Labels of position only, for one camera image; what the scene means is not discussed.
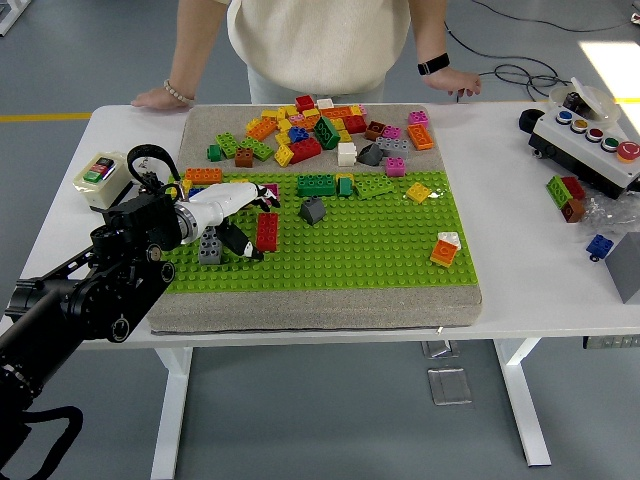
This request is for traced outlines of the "person's left hand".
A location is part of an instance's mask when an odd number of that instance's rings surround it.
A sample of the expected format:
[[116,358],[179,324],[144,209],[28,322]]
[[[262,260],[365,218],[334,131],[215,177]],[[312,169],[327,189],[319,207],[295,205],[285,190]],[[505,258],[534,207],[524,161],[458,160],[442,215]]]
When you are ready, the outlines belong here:
[[424,83],[432,89],[446,91],[449,95],[473,96],[482,90],[480,76],[476,73],[459,71],[452,67],[445,67],[426,75]]

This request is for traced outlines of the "person's right hand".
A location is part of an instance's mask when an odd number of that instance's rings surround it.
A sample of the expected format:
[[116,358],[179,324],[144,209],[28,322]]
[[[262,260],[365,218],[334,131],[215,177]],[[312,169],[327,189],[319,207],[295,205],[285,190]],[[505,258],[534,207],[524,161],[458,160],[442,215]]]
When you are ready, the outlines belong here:
[[167,110],[175,107],[175,97],[164,88],[155,88],[139,94],[131,105],[138,108]]

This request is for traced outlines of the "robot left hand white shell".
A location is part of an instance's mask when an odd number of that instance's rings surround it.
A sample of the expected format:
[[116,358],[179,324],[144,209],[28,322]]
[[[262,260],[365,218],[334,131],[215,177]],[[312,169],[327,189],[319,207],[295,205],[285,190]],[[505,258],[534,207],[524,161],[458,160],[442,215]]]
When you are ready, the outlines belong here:
[[178,201],[175,210],[182,235],[182,244],[189,244],[202,237],[207,227],[216,231],[221,243],[237,256],[262,260],[264,254],[229,217],[248,204],[269,212],[270,207],[280,207],[277,196],[266,186],[251,182],[220,183],[211,185],[192,196],[188,201]]

